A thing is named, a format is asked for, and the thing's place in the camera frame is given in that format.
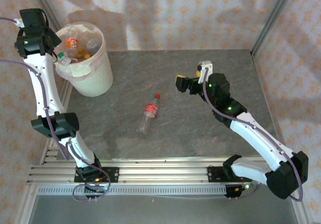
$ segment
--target gray marble surface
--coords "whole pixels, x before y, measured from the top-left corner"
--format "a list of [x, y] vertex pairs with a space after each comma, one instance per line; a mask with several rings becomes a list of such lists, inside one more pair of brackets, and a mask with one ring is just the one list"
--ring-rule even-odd
[[[100, 159], [256, 155], [236, 133], [219, 123], [197, 95], [180, 93], [177, 74], [194, 77], [199, 61], [211, 60], [224, 73], [232, 97], [275, 136], [260, 82], [247, 50], [109, 52], [114, 82], [98, 97], [73, 89], [68, 111], [80, 135]], [[146, 104], [159, 93], [157, 117], [147, 136], [136, 132]]]

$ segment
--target metal frame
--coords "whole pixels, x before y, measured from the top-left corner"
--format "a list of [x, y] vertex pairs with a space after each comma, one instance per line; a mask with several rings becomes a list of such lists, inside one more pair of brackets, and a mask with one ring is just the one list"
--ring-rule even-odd
[[283, 8], [285, 7], [288, 0], [278, 0], [274, 9], [272, 10], [271, 15], [267, 19], [267, 22], [260, 33], [258, 39], [256, 40], [252, 50], [250, 51], [251, 55], [255, 57], [259, 52], [261, 46], [263, 45], [264, 41], [266, 40], [269, 32], [271, 31], [273, 25], [277, 21], [278, 17], [280, 16]]
[[[68, 195], [71, 196], [75, 186], [71, 185], [42, 185], [39, 187], [40, 195]], [[76, 188], [76, 195], [101, 195], [85, 188]], [[225, 185], [112, 185], [109, 188], [108, 196], [113, 195], [225, 195]]]
[[54, 12], [52, 11], [51, 7], [49, 6], [47, 0], [37, 0], [40, 7], [45, 11], [48, 20], [50, 22], [51, 29], [55, 32], [62, 28], [62, 25], [59, 23], [57, 18], [55, 17]]
[[[46, 0], [37, 0], [46, 12], [52, 29], [61, 28], [57, 18], [51, 10]], [[257, 39], [251, 51], [254, 58], [271, 31], [278, 16], [283, 10], [288, 0], [279, 0], [274, 7], [265, 27], [263, 28], [259, 38]], [[67, 108], [71, 95], [72, 85], [65, 81], [61, 100], [63, 106]], [[33, 166], [28, 176], [28, 184], [22, 196], [19, 209], [14, 223], [26, 224], [31, 217], [34, 202], [36, 200], [39, 188], [44, 185], [59, 186], [75, 186], [74, 177], [74, 161], [57, 160], [58, 150], [54, 146], [52, 140], [46, 142], [40, 165]], [[262, 157], [248, 157], [253, 161], [264, 161]], [[139, 159], [139, 160], [111, 160], [102, 161], [102, 166], [118, 166], [121, 168], [119, 183], [115, 186], [155, 186], [176, 185], [176, 186], [209, 186], [207, 176], [207, 167], [209, 165], [221, 166], [226, 158], [205, 158], [205, 157], [184, 157], [184, 158], [168, 158], [168, 159]], [[311, 214], [306, 202], [293, 202], [293, 207], [298, 223], [312, 223]]]

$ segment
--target metal bracket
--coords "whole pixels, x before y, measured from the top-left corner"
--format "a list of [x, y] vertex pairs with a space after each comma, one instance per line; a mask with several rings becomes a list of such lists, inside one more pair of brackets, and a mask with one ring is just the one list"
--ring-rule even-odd
[[[110, 177], [111, 183], [118, 183], [119, 167], [101, 167], [101, 169], [103, 169], [104, 171], [107, 172], [107, 174]], [[78, 174], [75, 174], [74, 182], [75, 183], [86, 183], [86, 182], [88, 182], [88, 180], [81, 178], [81, 176]], [[108, 182], [108, 179], [106, 179], [106, 178], [104, 178], [102, 181], [100, 181], [100, 183], [106, 183], [106, 182]]]
[[207, 175], [210, 183], [217, 182], [252, 182], [251, 179], [245, 177], [227, 177], [223, 171], [222, 166], [209, 166], [207, 167]]

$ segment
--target empty plastic bottle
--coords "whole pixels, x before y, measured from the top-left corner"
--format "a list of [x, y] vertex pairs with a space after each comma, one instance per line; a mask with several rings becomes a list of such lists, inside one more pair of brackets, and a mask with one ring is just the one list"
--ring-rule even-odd
[[86, 47], [88, 51], [91, 53], [91, 55], [95, 55], [99, 51], [101, 44], [99, 44], [96, 39], [90, 39], [86, 43]]
[[138, 132], [142, 134], [147, 134], [150, 122], [156, 116], [158, 110], [157, 103], [160, 97], [161, 96], [158, 93], [156, 93], [154, 99], [149, 104], [147, 104], [144, 114], [142, 116], [142, 120], [140, 121], [138, 126]]
[[68, 57], [75, 58], [78, 54], [78, 33], [73, 29], [69, 29], [66, 32], [66, 36], [66, 53]]
[[64, 66], [67, 66], [68, 64], [71, 63], [71, 59], [64, 52], [58, 53], [57, 57], [58, 57], [58, 61]]

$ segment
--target trash bin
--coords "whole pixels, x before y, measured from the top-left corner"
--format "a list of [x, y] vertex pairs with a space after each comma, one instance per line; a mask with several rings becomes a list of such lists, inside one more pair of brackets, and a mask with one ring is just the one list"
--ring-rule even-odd
[[56, 62], [56, 72], [70, 81], [77, 91], [86, 97], [104, 94], [110, 89], [113, 82], [104, 35], [95, 25], [90, 23], [69, 24], [56, 33], [62, 40], [62, 43], [55, 48], [57, 54], [65, 52], [66, 39], [69, 38], [70, 30], [77, 32], [80, 44], [86, 45], [85, 42], [81, 42], [82, 39], [96, 39], [101, 43], [101, 47], [87, 60], [71, 63], [67, 66]]

